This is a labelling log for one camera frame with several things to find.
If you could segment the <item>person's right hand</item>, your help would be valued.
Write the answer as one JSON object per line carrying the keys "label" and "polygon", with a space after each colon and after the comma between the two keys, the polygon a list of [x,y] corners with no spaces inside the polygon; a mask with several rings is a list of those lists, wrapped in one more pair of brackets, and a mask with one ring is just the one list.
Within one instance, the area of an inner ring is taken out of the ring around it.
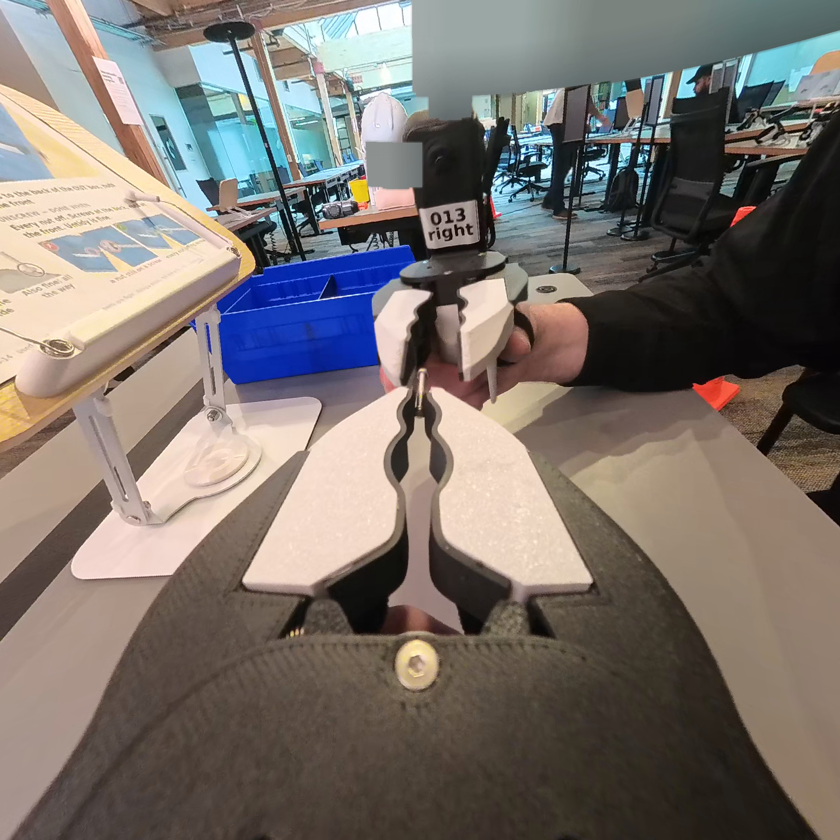
{"label": "person's right hand", "polygon": [[[509,365],[497,370],[497,393],[522,382],[570,384],[581,372],[587,350],[589,328],[583,312],[570,301],[544,305],[523,302],[517,311],[529,320],[533,341],[519,327],[513,330],[500,354]],[[477,409],[490,399],[486,374],[474,381],[462,381],[456,365],[434,355],[427,360],[427,382]]]}

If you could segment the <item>long wooden desk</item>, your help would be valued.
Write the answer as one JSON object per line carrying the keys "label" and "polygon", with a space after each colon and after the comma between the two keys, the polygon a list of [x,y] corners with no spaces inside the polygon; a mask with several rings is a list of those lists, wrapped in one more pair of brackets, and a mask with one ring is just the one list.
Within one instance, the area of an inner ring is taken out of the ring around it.
{"label": "long wooden desk", "polygon": [[[724,134],[724,146],[728,152],[738,154],[737,149],[782,149],[781,154],[793,154],[794,151],[807,147],[808,141],[802,140],[802,134],[813,124],[823,125],[821,117],[830,119],[831,114],[817,113],[811,120],[782,121],[772,123],[764,129],[747,129]],[[587,138],[588,144],[599,146],[613,146],[629,144],[633,146],[637,141],[636,135],[624,133],[595,134]]]}

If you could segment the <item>white wall notice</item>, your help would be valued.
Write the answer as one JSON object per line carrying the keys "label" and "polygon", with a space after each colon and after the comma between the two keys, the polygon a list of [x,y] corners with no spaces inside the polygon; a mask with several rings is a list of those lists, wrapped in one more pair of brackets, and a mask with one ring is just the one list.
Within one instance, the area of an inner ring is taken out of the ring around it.
{"label": "white wall notice", "polygon": [[125,125],[143,125],[144,121],[121,69],[113,60],[93,57],[113,107]]}

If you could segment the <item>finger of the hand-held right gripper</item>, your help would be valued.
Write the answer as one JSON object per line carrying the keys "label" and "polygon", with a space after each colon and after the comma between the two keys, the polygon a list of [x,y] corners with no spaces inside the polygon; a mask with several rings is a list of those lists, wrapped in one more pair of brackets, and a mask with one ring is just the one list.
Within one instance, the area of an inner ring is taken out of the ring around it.
{"label": "finger of the hand-held right gripper", "polygon": [[432,348],[435,303],[432,291],[384,287],[373,297],[374,336],[384,378],[408,385]]}
{"label": "finger of the hand-held right gripper", "polygon": [[489,399],[497,399],[497,363],[513,330],[514,306],[504,279],[483,279],[458,289],[458,371],[465,382],[486,373]]}

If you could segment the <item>black office chair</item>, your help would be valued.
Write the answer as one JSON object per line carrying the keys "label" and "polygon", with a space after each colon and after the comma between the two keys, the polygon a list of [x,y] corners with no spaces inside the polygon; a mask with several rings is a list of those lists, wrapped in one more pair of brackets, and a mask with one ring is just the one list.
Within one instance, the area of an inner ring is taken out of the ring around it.
{"label": "black office chair", "polygon": [[803,371],[782,393],[781,406],[757,443],[767,455],[793,417],[830,435],[839,435],[839,372]]}
{"label": "black office chair", "polygon": [[671,248],[665,260],[647,270],[645,279],[691,265],[730,227],[739,204],[720,192],[728,113],[728,88],[674,101],[668,162],[650,225],[689,250],[674,255]]}

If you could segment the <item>wooden reading stand board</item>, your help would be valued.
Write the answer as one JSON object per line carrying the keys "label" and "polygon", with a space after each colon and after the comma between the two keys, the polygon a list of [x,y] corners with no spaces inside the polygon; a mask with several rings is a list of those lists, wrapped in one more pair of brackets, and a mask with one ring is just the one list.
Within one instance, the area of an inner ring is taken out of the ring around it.
{"label": "wooden reading stand board", "polygon": [[129,325],[111,323],[107,334],[89,342],[83,350],[62,339],[50,339],[45,343],[32,340],[42,351],[35,357],[28,356],[13,380],[2,382],[2,450],[12,448],[31,437],[80,400],[108,384],[114,375],[156,349],[197,315],[214,306],[255,269],[254,258],[235,235],[171,188],[42,102],[34,112],[70,140],[81,140],[82,131],[86,131],[89,138],[87,143],[92,147],[93,156],[119,173],[127,182],[142,189],[143,193],[137,194],[135,198],[153,200],[152,193],[164,189],[175,194],[176,198],[171,199],[171,204],[176,205],[185,215],[184,225],[191,227],[195,220],[216,235],[224,237],[238,258],[238,271],[236,276],[210,290],[202,299],[191,299],[184,309],[177,309],[176,301],[170,298],[149,307],[145,314],[129,318]]}

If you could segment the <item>black floor lamp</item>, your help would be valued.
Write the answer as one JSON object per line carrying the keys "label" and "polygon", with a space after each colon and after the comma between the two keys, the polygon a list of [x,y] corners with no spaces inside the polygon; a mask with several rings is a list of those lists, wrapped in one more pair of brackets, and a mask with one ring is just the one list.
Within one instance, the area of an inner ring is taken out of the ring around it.
{"label": "black floor lamp", "polygon": [[255,117],[255,123],[259,132],[259,137],[265,149],[266,158],[269,163],[269,168],[274,177],[276,188],[280,196],[280,203],[282,205],[282,210],[280,211],[280,218],[284,231],[287,235],[287,242],[289,243],[290,252],[293,256],[297,256],[300,258],[301,261],[305,262],[307,261],[307,252],[302,246],[297,226],[294,224],[291,213],[291,207],[288,202],[285,187],[281,181],[280,173],[277,168],[277,162],[270,147],[270,142],[268,140],[266,128],[261,118],[258,104],[256,102],[255,93],[250,84],[245,65],[238,47],[238,42],[240,40],[250,39],[255,33],[255,27],[251,23],[248,23],[244,20],[234,20],[229,22],[215,23],[206,27],[203,31],[203,35],[206,40],[219,44],[229,43],[231,50],[233,51],[238,72],[245,86],[245,93],[248,98],[248,102],[250,104],[252,113]]}

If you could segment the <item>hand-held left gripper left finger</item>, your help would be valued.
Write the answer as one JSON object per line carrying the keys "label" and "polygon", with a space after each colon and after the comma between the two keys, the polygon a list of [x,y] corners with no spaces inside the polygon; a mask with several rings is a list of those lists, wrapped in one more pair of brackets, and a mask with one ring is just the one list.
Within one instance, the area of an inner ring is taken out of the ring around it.
{"label": "hand-held left gripper left finger", "polygon": [[252,592],[328,597],[374,633],[408,560],[400,479],[414,395],[396,387],[311,446],[242,580]]}

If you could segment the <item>blue plastic bin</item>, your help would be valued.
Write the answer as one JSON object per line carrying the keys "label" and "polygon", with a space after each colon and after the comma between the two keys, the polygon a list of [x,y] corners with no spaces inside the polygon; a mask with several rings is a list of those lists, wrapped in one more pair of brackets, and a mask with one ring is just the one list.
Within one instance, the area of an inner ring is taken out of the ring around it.
{"label": "blue plastic bin", "polygon": [[377,363],[373,295],[415,261],[408,246],[266,268],[217,304],[235,384]]}

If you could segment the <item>white metal stand base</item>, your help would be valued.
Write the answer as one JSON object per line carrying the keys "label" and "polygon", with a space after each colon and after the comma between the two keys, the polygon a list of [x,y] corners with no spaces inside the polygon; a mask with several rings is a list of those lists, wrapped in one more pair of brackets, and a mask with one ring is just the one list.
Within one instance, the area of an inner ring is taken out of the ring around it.
{"label": "white metal stand base", "polygon": [[226,402],[220,321],[216,307],[196,319],[202,411],[177,431],[140,479],[119,440],[104,391],[75,406],[112,507],[71,560],[75,578],[172,574],[228,513],[308,446],[322,410],[318,399]]}

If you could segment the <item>printed instruction sheet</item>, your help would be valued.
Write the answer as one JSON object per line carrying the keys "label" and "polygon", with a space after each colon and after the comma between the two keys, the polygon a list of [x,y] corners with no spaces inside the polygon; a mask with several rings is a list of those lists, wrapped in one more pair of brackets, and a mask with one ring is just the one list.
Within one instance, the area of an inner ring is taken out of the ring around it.
{"label": "printed instruction sheet", "polygon": [[13,380],[36,342],[83,350],[170,298],[177,309],[238,271],[227,240],[154,199],[70,140],[10,89],[1,106],[1,376]]}

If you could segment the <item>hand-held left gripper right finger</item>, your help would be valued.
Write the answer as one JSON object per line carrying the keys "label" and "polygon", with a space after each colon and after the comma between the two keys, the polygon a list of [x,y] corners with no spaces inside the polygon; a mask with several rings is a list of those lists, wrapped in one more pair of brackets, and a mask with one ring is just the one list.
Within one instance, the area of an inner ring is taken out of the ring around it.
{"label": "hand-held left gripper right finger", "polygon": [[526,446],[440,387],[424,402],[437,483],[428,568],[463,631],[479,633],[500,602],[589,592],[593,574]]}

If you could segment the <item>white rounded object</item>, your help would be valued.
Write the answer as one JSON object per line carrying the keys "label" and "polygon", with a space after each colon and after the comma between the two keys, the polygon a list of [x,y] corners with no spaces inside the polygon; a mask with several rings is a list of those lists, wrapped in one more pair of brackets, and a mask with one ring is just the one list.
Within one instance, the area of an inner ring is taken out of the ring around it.
{"label": "white rounded object", "polygon": [[385,91],[379,91],[364,106],[360,138],[363,147],[370,143],[403,141],[407,124],[403,104]]}

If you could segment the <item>wooden post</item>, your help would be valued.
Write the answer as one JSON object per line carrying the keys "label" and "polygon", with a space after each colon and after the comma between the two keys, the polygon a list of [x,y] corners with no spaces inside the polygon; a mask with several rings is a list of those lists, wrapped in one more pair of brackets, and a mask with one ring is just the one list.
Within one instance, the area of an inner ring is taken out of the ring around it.
{"label": "wooden post", "polygon": [[122,152],[132,163],[138,165],[161,183],[168,185],[161,162],[146,136],[144,123],[141,126],[125,125],[121,122],[104,86],[93,57],[109,59],[93,23],[81,1],[48,1],[58,27],[65,37],[77,63],[96,96],[101,110],[117,137]]}

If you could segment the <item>person's right forearm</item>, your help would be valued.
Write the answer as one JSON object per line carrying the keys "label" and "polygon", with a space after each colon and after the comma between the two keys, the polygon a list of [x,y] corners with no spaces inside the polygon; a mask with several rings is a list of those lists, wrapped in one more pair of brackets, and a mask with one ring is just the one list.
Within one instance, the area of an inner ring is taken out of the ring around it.
{"label": "person's right forearm", "polygon": [[838,371],[838,115],[702,266],[572,303],[589,328],[572,385],[667,392],[794,364]]}

